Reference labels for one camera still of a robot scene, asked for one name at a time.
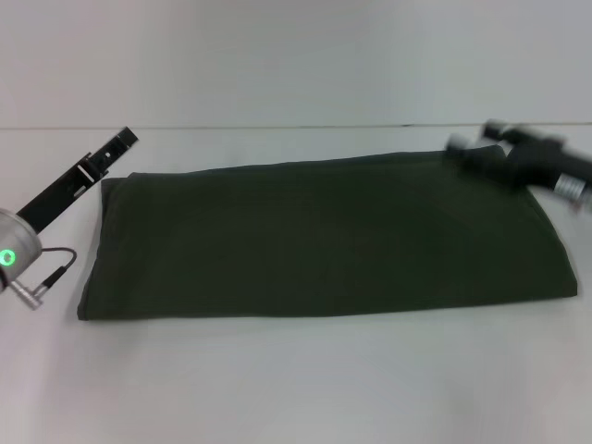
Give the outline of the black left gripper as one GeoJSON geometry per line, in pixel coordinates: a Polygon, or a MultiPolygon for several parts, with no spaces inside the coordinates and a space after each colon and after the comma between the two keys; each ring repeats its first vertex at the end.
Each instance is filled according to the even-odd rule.
{"type": "Polygon", "coordinates": [[[124,127],[101,149],[83,157],[75,166],[21,208],[17,215],[35,232],[42,232],[79,197],[104,177],[110,168],[136,142],[138,137],[124,127]]]}

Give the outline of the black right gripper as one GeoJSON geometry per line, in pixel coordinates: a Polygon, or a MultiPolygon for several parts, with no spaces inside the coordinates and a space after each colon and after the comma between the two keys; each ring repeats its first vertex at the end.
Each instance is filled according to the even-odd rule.
{"type": "Polygon", "coordinates": [[[486,172],[505,162],[512,172],[513,186],[536,186],[554,192],[571,204],[591,205],[591,158],[571,154],[564,142],[545,138],[525,142],[519,126],[489,119],[481,129],[484,139],[506,142],[513,147],[506,155],[497,144],[478,145],[452,134],[445,147],[445,160],[467,172],[486,172]]]}

